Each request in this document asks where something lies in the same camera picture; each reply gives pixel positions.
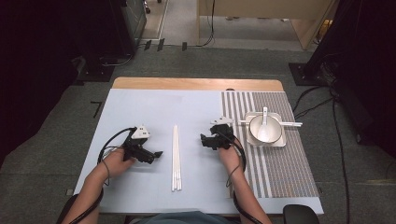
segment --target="gray floor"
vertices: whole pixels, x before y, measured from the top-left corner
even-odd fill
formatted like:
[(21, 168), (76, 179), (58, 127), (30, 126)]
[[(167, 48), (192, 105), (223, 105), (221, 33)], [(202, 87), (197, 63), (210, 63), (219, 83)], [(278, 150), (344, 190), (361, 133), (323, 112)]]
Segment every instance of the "gray floor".
[[(165, 46), (161, 51), (157, 51), (154, 46), (149, 50), (139, 49), (130, 62), (115, 69), (112, 79), (271, 78), (282, 82), (290, 104), (294, 105), (306, 87), (295, 86), (288, 63), (305, 63), (312, 52), (302, 51), (297, 47), (282, 49), (282, 43), (295, 41), (292, 40), (295, 37), (292, 34), (285, 36), (288, 41), (276, 42), (275, 49), (270, 45), (252, 49), (250, 43), (239, 45), (246, 40), (238, 39), (234, 42), (238, 43), (238, 49), (234, 48), (236, 44), (228, 48), (224, 44), (221, 47), (188, 48), (181, 51), (181, 42), (193, 41), (190, 38), (193, 35), (178, 35), (173, 30), (176, 27), (171, 27), (174, 23), (169, 20), (171, 15), (180, 16), (191, 10), (181, 8), (181, 3), (191, 4), (189, 6), (192, 7), (194, 2), (169, 0), (162, 37), (166, 39), (165, 44), (174, 41), (172, 45), (177, 46)], [(190, 29), (190, 26), (183, 26), (183, 29)], [(290, 33), (290, 30), (279, 32), (285, 34)], [(273, 41), (272, 39), (268, 38), (264, 42)], [(93, 117), (97, 105), (91, 104), (91, 101), (105, 102), (110, 88), (111, 82), (71, 86), (49, 114), (40, 131), (7, 156), (0, 171), (0, 223), (53, 223), (56, 220), (69, 198), (65, 191), (73, 189), (77, 183), (100, 118), (100, 113), (96, 118)], [(297, 112), (327, 98), (327, 90), (316, 90), (303, 98)], [(335, 111), (346, 159), (350, 223), (396, 223), (396, 186), (394, 182), (389, 182), (396, 178), (395, 160), (376, 146), (357, 145), (354, 129), (343, 107), (337, 104)], [(304, 123), (300, 134), (325, 212), (319, 217), (320, 223), (346, 223), (346, 193), (341, 152), (332, 119), (332, 105), (319, 107), (299, 121)], [(282, 223), (281, 217), (273, 217), (272, 220), (274, 223)], [(101, 215), (99, 222), (122, 221), (122, 216)]]

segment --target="white chopstick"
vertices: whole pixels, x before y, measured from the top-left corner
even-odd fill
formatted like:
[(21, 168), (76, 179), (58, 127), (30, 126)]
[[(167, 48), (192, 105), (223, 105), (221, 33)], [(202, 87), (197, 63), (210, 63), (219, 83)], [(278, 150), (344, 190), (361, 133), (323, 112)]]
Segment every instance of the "white chopstick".
[(172, 191), (181, 190), (180, 148), (178, 146), (178, 127), (174, 126), (172, 145)]

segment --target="person's right hand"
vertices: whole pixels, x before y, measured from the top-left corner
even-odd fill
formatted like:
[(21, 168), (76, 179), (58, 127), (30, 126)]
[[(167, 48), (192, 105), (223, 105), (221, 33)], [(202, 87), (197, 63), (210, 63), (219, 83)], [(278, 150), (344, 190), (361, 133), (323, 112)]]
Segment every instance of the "person's right hand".
[(223, 163), (225, 169), (227, 170), (228, 175), (230, 175), (231, 172), (238, 166), (239, 166), (238, 169), (242, 170), (240, 159), (235, 151), (234, 146), (230, 146), (230, 148), (228, 149), (219, 147), (218, 152), (219, 152), (220, 160)]

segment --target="tabletop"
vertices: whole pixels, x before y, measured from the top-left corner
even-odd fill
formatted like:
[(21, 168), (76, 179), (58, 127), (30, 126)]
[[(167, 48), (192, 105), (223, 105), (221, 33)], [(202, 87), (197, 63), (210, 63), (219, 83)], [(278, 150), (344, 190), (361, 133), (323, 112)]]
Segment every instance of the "tabletop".
[[(153, 215), (200, 210), (233, 215), (227, 175), (217, 151), (203, 147), (200, 133), (210, 135), (210, 120), (225, 116), (241, 119), (262, 105), (293, 121), (290, 105), (277, 80), (119, 77), (92, 139), (75, 193), (96, 165), (99, 150), (114, 133), (144, 124), (149, 151), (163, 151), (152, 164), (139, 162), (104, 187), (102, 213)], [(172, 192), (172, 129), (179, 127), (183, 190)], [(250, 146), (246, 127), (233, 124), (247, 153), (246, 177), (267, 214), (282, 214), (286, 204), (310, 206), (323, 214), (318, 191), (297, 128), (285, 130), (284, 147)], [(125, 136), (114, 139), (121, 144)]]

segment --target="wooden desk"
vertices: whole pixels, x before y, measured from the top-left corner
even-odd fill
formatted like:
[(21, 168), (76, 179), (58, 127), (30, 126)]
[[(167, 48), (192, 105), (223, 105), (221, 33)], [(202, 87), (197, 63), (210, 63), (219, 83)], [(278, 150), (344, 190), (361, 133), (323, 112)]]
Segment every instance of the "wooden desk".
[[(277, 80), (117, 78), (106, 99), (75, 193), (79, 193), (85, 177), (96, 165), (107, 139), (120, 130), (143, 123), (151, 135), (144, 148), (161, 150), (163, 154), (152, 164), (138, 162), (123, 175), (111, 179), (111, 185), (104, 186), (101, 213), (155, 215), (199, 210), (224, 216), (237, 214), (225, 188), (227, 174), (218, 152), (202, 146), (200, 133), (210, 136), (210, 120), (223, 113), (228, 113), (230, 118), (239, 113), (239, 118), (247, 108), (234, 109), (236, 105), (249, 105), (249, 111), (262, 108), (264, 94), (271, 95), (270, 108), (291, 114), (286, 93)], [(251, 104), (238, 104), (242, 95)], [(282, 118), (290, 121), (292, 116)], [(179, 127), (183, 190), (172, 192), (172, 129), (175, 124)], [(240, 135), (238, 138), (247, 154), (247, 181), (267, 214), (282, 214), (283, 207), (291, 203), (308, 205), (317, 214), (323, 214), (298, 131), (286, 133), (290, 134), (286, 147), (263, 148), (248, 146), (242, 130), (242, 126), (234, 126), (235, 135)], [(125, 137), (126, 134), (119, 136), (110, 144), (120, 145)]]
[[(335, 0), (216, 0), (214, 16), (291, 19), (303, 49), (308, 49)], [(212, 15), (213, 0), (197, 0), (197, 44), (200, 17)]]

